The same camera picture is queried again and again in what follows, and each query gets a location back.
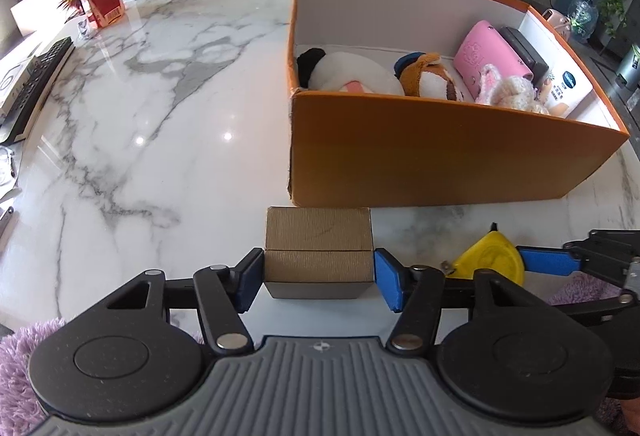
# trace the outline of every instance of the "small cardboard box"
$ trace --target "small cardboard box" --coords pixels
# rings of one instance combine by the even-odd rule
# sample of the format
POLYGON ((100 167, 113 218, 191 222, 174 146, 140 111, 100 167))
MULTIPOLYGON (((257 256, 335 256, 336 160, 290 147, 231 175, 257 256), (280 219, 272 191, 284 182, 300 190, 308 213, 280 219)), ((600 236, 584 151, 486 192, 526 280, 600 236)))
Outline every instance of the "small cardboard box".
POLYGON ((276 299, 355 299, 374 281, 369 209, 271 207, 264 281, 276 299))
POLYGON ((582 61, 519 0, 294 0, 287 61, 289 190, 298 206, 561 198, 629 138, 582 61), (474 102, 300 88, 296 58, 308 48, 356 53, 393 72, 409 52, 453 58, 480 20, 518 29, 549 66, 566 59, 593 91, 569 118, 556 118, 474 102))

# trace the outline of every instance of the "blue gripper pad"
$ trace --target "blue gripper pad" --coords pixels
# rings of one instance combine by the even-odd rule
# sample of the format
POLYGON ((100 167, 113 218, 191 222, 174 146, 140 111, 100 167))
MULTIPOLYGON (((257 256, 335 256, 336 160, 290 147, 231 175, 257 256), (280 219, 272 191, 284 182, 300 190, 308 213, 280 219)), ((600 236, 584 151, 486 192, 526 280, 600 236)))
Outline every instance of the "blue gripper pad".
POLYGON ((261 248, 254 248, 244 256, 244 259, 238 263, 235 270, 240 272, 241 276, 238 283, 238 291, 235 297, 232 298, 232 302, 238 313, 244 313, 249 311, 264 280, 262 278, 264 274, 264 251, 261 248))
POLYGON ((580 261, 571 257, 566 250, 535 246, 517 246, 516 250, 520 253, 527 272, 571 275, 580 270, 580 261))
POLYGON ((404 292, 404 266, 384 248, 373 253, 376 284, 391 311, 400 313, 407 296, 404 292))

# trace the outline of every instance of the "orange cardboard box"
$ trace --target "orange cardboard box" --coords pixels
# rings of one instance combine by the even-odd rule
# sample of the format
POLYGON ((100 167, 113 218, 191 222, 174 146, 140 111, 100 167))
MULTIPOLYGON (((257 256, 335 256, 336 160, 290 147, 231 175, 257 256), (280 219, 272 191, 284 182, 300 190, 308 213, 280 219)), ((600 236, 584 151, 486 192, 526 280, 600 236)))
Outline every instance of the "orange cardboard box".
POLYGON ((542 16, 519 0, 294 0, 289 190, 303 207, 404 207, 561 198, 626 142, 606 94, 542 16), (410 96, 305 91, 296 57, 348 51, 392 71, 402 55, 455 56, 478 21, 517 28, 553 66, 570 55, 593 91, 556 118, 410 96))

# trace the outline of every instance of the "pink knitted toy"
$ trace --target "pink knitted toy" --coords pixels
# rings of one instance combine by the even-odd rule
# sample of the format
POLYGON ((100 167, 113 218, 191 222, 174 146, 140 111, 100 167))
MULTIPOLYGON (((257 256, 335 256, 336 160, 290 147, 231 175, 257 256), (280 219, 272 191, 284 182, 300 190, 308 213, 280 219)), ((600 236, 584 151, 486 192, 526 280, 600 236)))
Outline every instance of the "pink knitted toy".
POLYGON ((536 101, 536 90, 527 79, 503 79, 493 64, 484 66, 480 75, 480 93, 476 98, 476 104, 549 114, 546 108, 536 101))

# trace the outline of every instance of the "white marble table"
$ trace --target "white marble table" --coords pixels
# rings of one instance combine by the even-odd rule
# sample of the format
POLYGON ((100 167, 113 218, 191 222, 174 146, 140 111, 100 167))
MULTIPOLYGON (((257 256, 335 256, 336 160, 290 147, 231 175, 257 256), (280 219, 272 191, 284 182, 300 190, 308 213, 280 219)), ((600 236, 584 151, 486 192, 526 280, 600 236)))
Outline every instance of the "white marble table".
MULTIPOLYGON (((139 0, 73 53, 24 147, 1 239, 0 322, 71 318, 148 268, 169 278, 235 265, 290 204, 285 50, 290 0, 139 0)), ((640 162, 627 143, 567 197, 378 209, 374 242, 405 264, 452 260, 491 222, 516 244, 560 246, 636 228, 640 162)), ((556 280, 528 275, 550 294, 556 280)), ((386 336, 375 287, 355 301, 278 301, 243 316, 263 334, 386 336)), ((174 321, 194 329, 183 312, 174 321)), ((444 316, 444 323, 460 315, 444 316)))

